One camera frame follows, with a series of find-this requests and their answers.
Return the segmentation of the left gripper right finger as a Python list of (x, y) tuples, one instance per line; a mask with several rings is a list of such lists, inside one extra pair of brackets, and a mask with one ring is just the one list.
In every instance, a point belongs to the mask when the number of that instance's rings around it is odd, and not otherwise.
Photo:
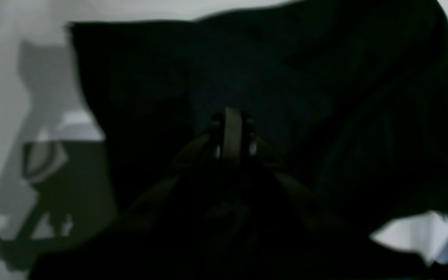
[(273, 188), (279, 202), (295, 216), (313, 234), (335, 234), (349, 231), (349, 225), (343, 221), (311, 188), (295, 178), (283, 163), (281, 156), (261, 138), (256, 121), (247, 113), (242, 113), (242, 140), (244, 154), (257, 163), (271, 177)]

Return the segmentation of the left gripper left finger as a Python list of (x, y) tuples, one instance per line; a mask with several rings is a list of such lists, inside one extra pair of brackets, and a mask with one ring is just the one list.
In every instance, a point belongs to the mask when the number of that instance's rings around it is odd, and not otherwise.
[(123, 230), (146, 234), (171, 213), (171, 207), (180, 199), (180, 187), (191, 180), (198, 168), (222, 156), (223, 129), (224, 115), (214, 115), (204, 132), (179, 151), (163, 176), (123, 214)]

